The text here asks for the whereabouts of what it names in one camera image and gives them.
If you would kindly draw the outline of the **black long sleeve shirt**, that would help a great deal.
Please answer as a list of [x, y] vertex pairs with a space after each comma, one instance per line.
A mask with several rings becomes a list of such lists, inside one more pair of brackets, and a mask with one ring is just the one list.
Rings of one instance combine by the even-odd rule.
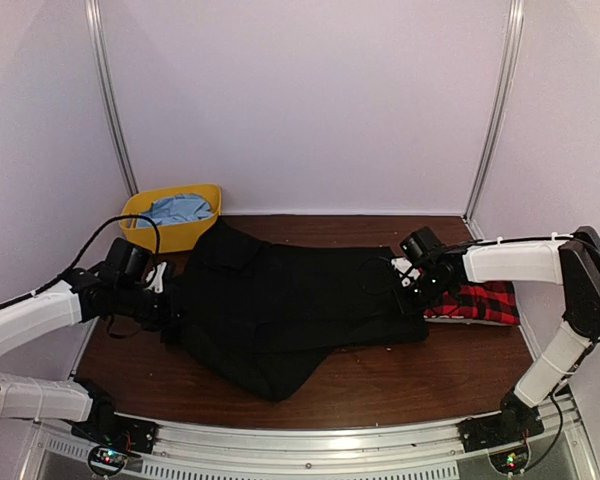
[[291, 397], [336, 349], [415, 343], [421, 315], [402, 315], [388, 247], [271, 243], [219, 220], [173, 280], [182, 316], [161, 339], [243, 390]]

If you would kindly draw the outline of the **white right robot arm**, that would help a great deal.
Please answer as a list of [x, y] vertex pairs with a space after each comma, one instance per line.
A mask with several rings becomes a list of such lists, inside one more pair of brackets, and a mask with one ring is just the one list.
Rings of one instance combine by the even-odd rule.
[[407, 301], [429, 307], [463, 285], [493, 281], [525, 294], [555, 292], [555, 328], [542, 350], [501, 401], [492, 430], [515, 440], [531, 424], [530, 411], [575, 373], [600, 343], [600, 234], [592, 226], [547, 236], [473, 240], [446, 245], [428, 228], [403, 240], [389, 262]]

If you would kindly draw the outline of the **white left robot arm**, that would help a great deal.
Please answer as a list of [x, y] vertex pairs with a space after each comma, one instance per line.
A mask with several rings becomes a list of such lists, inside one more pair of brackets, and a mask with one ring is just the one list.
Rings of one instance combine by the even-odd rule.
[[[144, 286], [107, 281], [74, 269], [41, 293], [31, 292], [0, 308], [0, 357], [50, 332], [116, 316], [157, 331], [177, 315], [168, 281], [174, 266], [161, 262]], [[59, 419], [83, 423], [103, 444], [117, 442], [124, 424], [107, 394], [83, 381], [35, 379], [0, 372], [0, 419]]]

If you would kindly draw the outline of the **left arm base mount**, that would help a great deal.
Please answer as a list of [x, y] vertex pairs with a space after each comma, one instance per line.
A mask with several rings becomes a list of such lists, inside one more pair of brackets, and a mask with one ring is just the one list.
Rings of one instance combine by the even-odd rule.
[[155, 422], [122, 416], [116, 412], [113, 397], [87, 379], [77, 379], [92, 405], [83, 422], [65, 420], [71, 433], [123, 453], [151, 454], [158, 426]]

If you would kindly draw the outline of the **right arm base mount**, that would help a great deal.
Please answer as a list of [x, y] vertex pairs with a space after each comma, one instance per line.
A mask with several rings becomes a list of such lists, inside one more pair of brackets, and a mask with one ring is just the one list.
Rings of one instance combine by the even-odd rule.
[[466, 453], [521, 442], [544, 432], [538, 407], [527, 406], [513, 392], [505, 395], [498, 412], [466, 418], [457, 428]]

